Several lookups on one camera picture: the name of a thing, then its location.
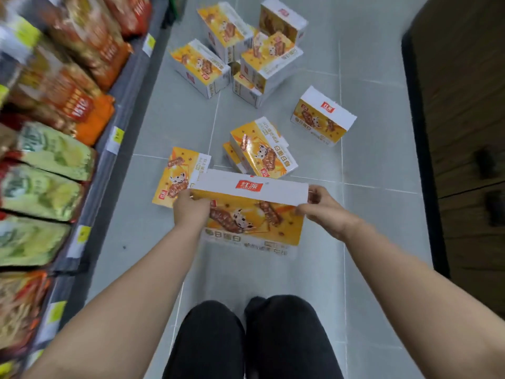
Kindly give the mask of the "person's left hand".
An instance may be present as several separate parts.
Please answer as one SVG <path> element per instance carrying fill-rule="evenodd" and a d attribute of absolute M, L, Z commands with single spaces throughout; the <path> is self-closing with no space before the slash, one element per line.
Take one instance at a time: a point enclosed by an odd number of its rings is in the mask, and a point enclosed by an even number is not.
<path fill-rule="evenodd" d="M 174 224 L 176 228 L 182 228 L 195 232 L 201 232 L 207 220 L 193 220 L 192 196 L 190 189 L 181 191 L 173 204 Z"/>

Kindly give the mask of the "person's right hand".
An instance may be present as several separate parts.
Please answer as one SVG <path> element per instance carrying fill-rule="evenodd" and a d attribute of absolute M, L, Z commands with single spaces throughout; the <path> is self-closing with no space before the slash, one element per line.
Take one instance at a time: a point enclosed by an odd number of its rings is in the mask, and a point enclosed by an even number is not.
<path fill-rule="evenodd" d="M 332 237 L 341 242 L 346 243 L 355 229 L 363 223 L 361 218 L 344 209 L 325 187 L 321 185 L 312 184 L 309 186 L 307 203 L 321 203 L 328 207 L 325 217 L 305 217 L 317 223 Z"/>

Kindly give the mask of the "yellow white snack carton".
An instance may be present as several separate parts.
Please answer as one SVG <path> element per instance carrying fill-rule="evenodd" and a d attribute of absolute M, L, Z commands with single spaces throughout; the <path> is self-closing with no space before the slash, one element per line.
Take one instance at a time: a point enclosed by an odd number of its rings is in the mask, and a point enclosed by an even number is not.
<path fill-rule="evenodd" d="M 202 232 L 206 242 L 295 257 L 309 202 L 307 183 L 208 170 L 190 188 L 193 199 L 210 201 Z"/>

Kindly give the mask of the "person's right forearm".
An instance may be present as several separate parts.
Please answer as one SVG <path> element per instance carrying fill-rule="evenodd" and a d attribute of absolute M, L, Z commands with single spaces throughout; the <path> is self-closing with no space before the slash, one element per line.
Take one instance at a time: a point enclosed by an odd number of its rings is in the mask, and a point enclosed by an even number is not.
<path fill-rule="evenodd" d="M 367 222 L 339 233 L 426 379 L 505 379 L 505 320 Z"/>

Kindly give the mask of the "person's left forearm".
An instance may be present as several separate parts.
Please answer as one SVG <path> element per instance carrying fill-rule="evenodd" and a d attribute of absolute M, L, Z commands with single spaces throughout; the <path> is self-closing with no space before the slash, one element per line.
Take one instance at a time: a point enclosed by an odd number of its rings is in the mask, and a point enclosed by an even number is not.
<path fill-rule="evenodd" d="M 143 379 L 202 229 L 176 224 L 73 317 L 21 379 Z"/>

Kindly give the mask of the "person's right leg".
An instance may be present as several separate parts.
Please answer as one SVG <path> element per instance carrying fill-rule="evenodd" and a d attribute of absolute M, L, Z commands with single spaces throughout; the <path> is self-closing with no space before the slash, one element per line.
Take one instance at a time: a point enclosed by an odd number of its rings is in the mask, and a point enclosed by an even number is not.
<path fill-rule="evenodd" d="M 247 379 L 344 379 L 315 309 L 303 298 L 253 297 L 244 316 Z"/>

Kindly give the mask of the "person's leg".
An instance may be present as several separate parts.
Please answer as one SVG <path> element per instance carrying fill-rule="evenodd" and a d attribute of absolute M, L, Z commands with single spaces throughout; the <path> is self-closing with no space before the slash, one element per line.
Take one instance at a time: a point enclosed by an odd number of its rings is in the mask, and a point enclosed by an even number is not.
<path fill-rule="evenodd" d="M 303 298 L 253 297 L 244 316 L 247 379 L 344 379 L 315 309 Z"/>
<path fill-rule="evenodd" d="M 207 300 L 183 319 L 161 379 L 244 379 L 245 330 L 224 304 Z"/>

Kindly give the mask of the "person's left leg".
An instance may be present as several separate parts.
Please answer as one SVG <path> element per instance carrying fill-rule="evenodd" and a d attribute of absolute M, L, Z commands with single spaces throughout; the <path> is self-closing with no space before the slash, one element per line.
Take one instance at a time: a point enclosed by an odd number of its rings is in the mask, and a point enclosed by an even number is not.
<path fill-rule="evenodd" d="M 207 300 L 183 319 L 161 379 L 244 379 L 245 330 L 224 304 Z"/>

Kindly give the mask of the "grey metal store shelf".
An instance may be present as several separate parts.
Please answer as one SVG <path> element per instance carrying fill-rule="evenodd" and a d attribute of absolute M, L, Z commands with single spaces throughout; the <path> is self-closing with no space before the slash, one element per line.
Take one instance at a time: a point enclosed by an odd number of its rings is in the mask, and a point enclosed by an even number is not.
<path fill-rule="evenodd" d="M 147 33 L 150 33 L 156 39 L 161 28 L 166 27 L 169 0 L 150 0 L 150 2 L 152 12 Z M 22 123 L 25 121 L 39 122 L 18 112 L 15 106 L 8 102 L 9 93 L 16 85 L 22 70 L 33 54 L 34 48 L 43 39 L 47 39 L 70 56 L 67 50 L 56 43 L 49 35 L 50 18 L 59 3 L 60 0 L 0 0 L 0 162 L 10 161 L 25 164 L 16 159 L 11 159 L 8 153 L 17 143 Z M 74 221 L 44 220 L 0 210 L 0 212 L 7 214 L 48 222 L 66 223 L 71 226 L 68 238 L 53 261 L 47 265 L 0 267 L 0 273 L 44 270 L 51 278 L 51 284 L 39 313 L 39 324 L 27 346 L 19 351 L 0 354 L 0 379 L 20 379 L 28 355 L 38 349 L 44 349 L 45 351 L 55 338 L 45 343 L 37 343 L 39 330 L 49 304 L 67 301 L 58 331 L 84 305 L 92 280 L 92 269 L 98 258 L 98 251 L 95 251 L 98 246 L 98 237 L 104 237 L 105 224 L 110 220 L 112 212 L 112 203 L 107 195 L 112 187 L 118 187 L 119 178 L 113 174 L 122 168 L 124 163 L 120 160 L 120 150 L 118 155 L 114 155 L 107 152 L 105 147 L 112 127 L 117 126 L 123 129 L 125 133 L 127 132 L 137 97 L 142 94 L 142 83 L 151 63 L 151 59 L 142 51 L 145 36 L 146 34 L 123 38 L 131 45 L 132 53 L 113 86 L 108 92 L 105 92 L 114 97 L 115 112 L 95 146 L 89 146 L 95 150 L 97 155 L 92 179 L 88 182 L 73 180 L 81 184 L 85 190 L 84 198 Z M 80 67 L 92 78 L 84 67 Z M 78 225 L 91 226 L 92 230 L 82 257 L 80 259 L 69 259 L 66 256 L 67 248 Z"/>

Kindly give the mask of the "scattered yellow snack boxes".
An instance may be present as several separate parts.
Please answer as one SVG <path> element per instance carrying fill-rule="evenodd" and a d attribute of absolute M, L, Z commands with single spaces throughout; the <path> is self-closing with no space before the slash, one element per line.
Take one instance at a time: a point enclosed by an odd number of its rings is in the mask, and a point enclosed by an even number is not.
<path fill-rule="evenodd" d="M 208 44 L 199 39 L 170 52 L 173 67 L 206 98 L 230 86 L 258 109 L 279 86 L 297 74 L 304 51 L 300 42 L 309 21 L 281 0 L 263 0 L 257 27 L 243 20 L 228 2 L 197 11 Z M 297 100 L 291 122 L 326 146 L 337 144 L 357 117 L 314 86 Z M 224 154 L 239 172 L 279 179 L 299 167 L 286 137 L 262 116 L 234 128 L 223 144 Z M 211 156 L 174 146 L 152 203 L 172 208 L 180 191 L 193 188 Z"/>

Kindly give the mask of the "green snack packet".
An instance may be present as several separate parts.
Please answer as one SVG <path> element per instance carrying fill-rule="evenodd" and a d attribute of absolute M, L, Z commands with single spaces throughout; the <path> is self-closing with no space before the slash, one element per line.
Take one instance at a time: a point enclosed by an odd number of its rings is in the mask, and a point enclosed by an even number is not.
<path fill-rule="evenodd" d="M 0 267 L 47 265 L 70 232 L 71 226 L 66 223 L 0 212 Z"/>
<path fill-rule="evenodd" d="M 80 182 L 91 181 L 97 157 L 91 147 L 35 121 L 22 123 L 17 143 L 8 156 Z"/>
<path fill-rule="evenodd" d="M 73 222 L 84 193 L 81 184 L 68 178 L 22 163 L 0 162 L 0 210 Z"/>

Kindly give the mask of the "dark wooden cabinet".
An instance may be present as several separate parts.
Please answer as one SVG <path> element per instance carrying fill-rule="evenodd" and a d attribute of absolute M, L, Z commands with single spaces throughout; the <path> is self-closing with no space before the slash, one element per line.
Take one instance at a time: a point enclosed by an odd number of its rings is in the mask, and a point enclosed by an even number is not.
<path fill-rule="evenodd" d="M 505 319 L 505 0 L 428 0 L 401 51 L 433 267 Z"/>

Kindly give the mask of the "yellow orange snack packet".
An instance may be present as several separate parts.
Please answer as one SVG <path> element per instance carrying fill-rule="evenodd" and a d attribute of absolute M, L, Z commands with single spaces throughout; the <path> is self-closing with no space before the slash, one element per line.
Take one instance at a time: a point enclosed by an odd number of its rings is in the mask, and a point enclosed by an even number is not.
<path fill-rule="evenodd" d="M 0 354 L 27 346 L 50 284 L 44 270 L 0 273 Z"/>

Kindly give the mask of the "red snack packet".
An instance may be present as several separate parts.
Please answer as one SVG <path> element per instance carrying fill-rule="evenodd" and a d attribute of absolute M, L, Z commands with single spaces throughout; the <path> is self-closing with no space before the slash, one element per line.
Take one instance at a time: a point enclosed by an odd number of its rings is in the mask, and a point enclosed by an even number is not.
<path fill-rule="evenodd" d="M 103 0 L 120 26 L 123 38 L 147 34 L 152 12 L 150 0 Z"/>

